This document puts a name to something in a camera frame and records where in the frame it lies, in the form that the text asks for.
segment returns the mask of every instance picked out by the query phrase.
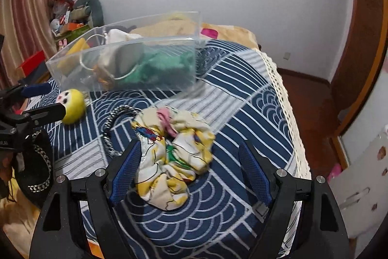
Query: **clear plastic box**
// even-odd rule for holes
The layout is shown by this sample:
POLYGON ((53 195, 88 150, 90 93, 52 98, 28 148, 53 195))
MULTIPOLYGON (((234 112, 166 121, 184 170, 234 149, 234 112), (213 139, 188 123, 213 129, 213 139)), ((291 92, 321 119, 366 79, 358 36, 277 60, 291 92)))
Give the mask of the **clear plastic box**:
POLYGON ((179 12, 96 27, 46 65, 62 91, 184 90, 195 82, 200 26, 199 13, 179 12), (105 44, 111 29, 142 37, 105 44))

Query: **blue and white patterned bedspread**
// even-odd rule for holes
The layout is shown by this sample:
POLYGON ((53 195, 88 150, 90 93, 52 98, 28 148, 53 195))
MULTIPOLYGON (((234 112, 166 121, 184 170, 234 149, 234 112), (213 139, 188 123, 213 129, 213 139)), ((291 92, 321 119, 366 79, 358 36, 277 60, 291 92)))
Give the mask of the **blue and white patterned bedspread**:
MULTIPOLYGON (((282 107, 261 56, 239 44, 211 40, 199 54, 197 82, 189 91, 91 92, 86 118, 71 126, 46 126, 56 160, 55 174, 89 176, 108 165, 101 135, 109 112, 121 104, 137 108, 170 105, 201 114, 216 134, 208 173, 189 185, 190 198, 175 211, 145 203, 131 189, 116 208, 118 220, 138 258, 246 258, 262 230, 265 206, 258 202, 238 159, 238 146, 250 140, 279 168, 296 173, 293 144, 282 107)), ((55 102, 53 91, 30 108, 55 102)), ((113 143, 124 150, 136 138, 130 118, 114 128, 113 143)), ((81 204, 88 238, 96 240, 86 202, 81 204)), ((280 254, 288 253, 298 223, 295 204, 280 254)))

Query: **wooden door frame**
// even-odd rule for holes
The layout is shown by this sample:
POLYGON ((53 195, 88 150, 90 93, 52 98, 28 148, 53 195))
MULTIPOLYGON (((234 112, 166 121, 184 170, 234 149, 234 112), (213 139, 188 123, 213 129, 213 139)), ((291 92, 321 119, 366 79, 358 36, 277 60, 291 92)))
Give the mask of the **wooden door frame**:
POLYGON ((337 77, 339 76, 340 74, 340 69, 341 69, 341 66, 343 64, 343 61, 345 59, 345 56, 346 56, 346 53, 349 49, 349 44, 350 44, 350 36, 352 35, 353 33, 353 29, 354 29, 354 21, 356 19, 356 8, 357 8, 357 0, 353 0, 353 8, 352 8, 352 17, 350 19, 350 26, 349 26, 349 32, 348 32, 348 37, 346 39, 346 43, 345 43, 345 47, 343 49, 343 52, 342 52, 342 56, 341 56, 341 59, 339 60, 339 63, 338 63, 338 66, 337 66, 337 69, 336 69, 336 72, 334 73, 334 76, 333 78, 331 79, 331 83, 333 83, 337 77))
POLYGON ((345 132, 349 129, 350 125, 354 122, 354 120, 360 113, 362 107, 368 100, 369 95, 373 90, 373 87, 377 81, 377 78, 380 75, 380 71, 381 71, 381 68, 383 67, 383 63, 385 60, 385 55, 387 53, 387 44, 388 44, 387 30, 388 30, 388 0, 383 0, 383 23, 382 23, 381 33, 380 33, 380 41, 377 48, 376 56, 373 61, 373 65, 371 67, 371 71, 356 101, 350 106, 349 112, 346 114, 344 120, 341 122, 339 127, 334 131, 334 134, 330 137, 330 141, 333 145, 335 152, 337 153, 342 169, 348 168, 349 163, 348 163, 347 156, 343 150, 340 138, 345 134, 345 132))

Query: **blue gripper pad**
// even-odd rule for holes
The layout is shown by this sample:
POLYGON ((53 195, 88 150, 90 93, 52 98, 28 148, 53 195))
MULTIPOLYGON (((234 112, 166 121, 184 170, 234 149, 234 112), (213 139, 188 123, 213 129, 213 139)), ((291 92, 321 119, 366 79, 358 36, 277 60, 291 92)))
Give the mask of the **blue gripper pad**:
POLYGON ((109 200, 114 205, 125 198, 131 186, 132 179, 139 167, 141 155, 142 148, 140 142, 137 141, 112 181, 112 194, 109 200))
POLYGON ((257 199, 269 207, 272 203, 270 183, 245 142, 239 146, 239 158, 257 199))

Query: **striped curtain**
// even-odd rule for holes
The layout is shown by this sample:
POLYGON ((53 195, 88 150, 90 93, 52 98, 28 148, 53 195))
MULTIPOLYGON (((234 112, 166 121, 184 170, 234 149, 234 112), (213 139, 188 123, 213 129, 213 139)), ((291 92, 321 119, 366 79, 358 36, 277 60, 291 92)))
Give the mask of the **striped curtain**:
POLYGON ((56 53, 48 0, 0 0, 0 89, 16 83, 16 68, 37 51, 56 53))

